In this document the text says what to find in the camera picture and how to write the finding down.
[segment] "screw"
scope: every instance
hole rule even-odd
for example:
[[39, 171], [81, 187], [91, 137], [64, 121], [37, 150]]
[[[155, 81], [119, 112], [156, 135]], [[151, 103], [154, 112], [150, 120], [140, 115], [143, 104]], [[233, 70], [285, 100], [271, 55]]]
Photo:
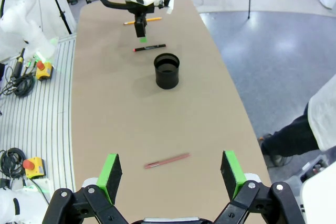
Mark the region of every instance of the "screw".
[[256, 188], [256, 184], [254, 184], [252, 182], [248, 183], [248, 187], [251, 188], [251, 189]]
[[277, 188], [279, 191], [281, 191], [281, 190], [283, 190], [284, 187], [283, 187], [282, 185], [279, 184], [279, 185], [277, 185], [276, 188]]

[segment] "red button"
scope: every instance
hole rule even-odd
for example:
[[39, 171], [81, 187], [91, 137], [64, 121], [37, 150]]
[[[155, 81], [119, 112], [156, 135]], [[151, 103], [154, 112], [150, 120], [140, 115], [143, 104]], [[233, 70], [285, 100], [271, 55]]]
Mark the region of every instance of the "red button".
[[34, 168], [35, 168], [34, 163], [27, 160], [27, 159], [23, 161], [22, 165], [23, 165], [23, 168], [27, 169], [27, 170], [34, 170]]
[[44, 69], [44, 64], [40, 60], [37, 62], [36, 66], [38, 67], [39, 70], [43, 70]]

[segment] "pencil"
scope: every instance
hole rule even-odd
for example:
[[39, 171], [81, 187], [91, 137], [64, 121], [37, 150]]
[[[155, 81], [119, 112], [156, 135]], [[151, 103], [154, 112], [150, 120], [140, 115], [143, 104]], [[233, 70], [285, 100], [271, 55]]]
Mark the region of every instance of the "pencil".
[[189, 153], [184, 153], [184, 154], [181, 154], [179, 156], [171, 157], [171, 158], [168, 158], [168, 159], [165, 159], [165, 160], [162, 160], [162, 161], [157, 161], [157, 162], [154, 162], [154, 163], [146, 164], [145, 169], [153, 168], [153, 167], [156, 167], [156, 166], [159, 166], [159, 165], [168, 164], [168, 163], [178, 161], [180, 159], [183, 159], [183, 158], [186, 158], [186, 157], [189, 157], [189, 156], [190, 156]]
[[[146, 21], [148, 22], [148, 21], [156, 21], [156, 20], [161, 20], [162, 18], [147, 18], [146, 19]], [[135, 23], [135, 21], [131, 21], [131, 22], [125, 22], [124, 23], [124, 25], [132, 25], [132, 24], [134, 24]]]

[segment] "cable bundle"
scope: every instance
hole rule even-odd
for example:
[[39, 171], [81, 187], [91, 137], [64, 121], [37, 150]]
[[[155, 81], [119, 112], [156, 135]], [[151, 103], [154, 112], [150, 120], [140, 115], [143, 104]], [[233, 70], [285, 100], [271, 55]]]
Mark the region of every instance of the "cable bundle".
[[5, 78], [6, 78], [6, 85], [2, 89], [1, 94], [3, 95], [10, 95], [14, 93], [18, 97], [25, 97], [28, 95], [34, 87], [35, 78], [34, 73], [24, 73], [22, 76], [18, 78], [10, 78], [8, 79], [8, 71], [11, 70], [13, 72], [12, 67], [8, 67], [6, 69]]
[[11, 148], [7, 151], [2, 150], [0, 158], [0, 172], [10, 178], [20, 178], [24, 175], [23, 161], [26, 159], [25, 154], [18, 148]]

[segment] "person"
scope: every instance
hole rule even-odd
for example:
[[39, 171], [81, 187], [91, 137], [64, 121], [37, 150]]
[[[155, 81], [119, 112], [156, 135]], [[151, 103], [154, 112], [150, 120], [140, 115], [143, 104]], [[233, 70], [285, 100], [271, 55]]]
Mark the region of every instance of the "person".
[[258, 141], [275, 166], [283, 165], [285, 157], [336, 146], [336, 75], [309, 100], [302, 116]]

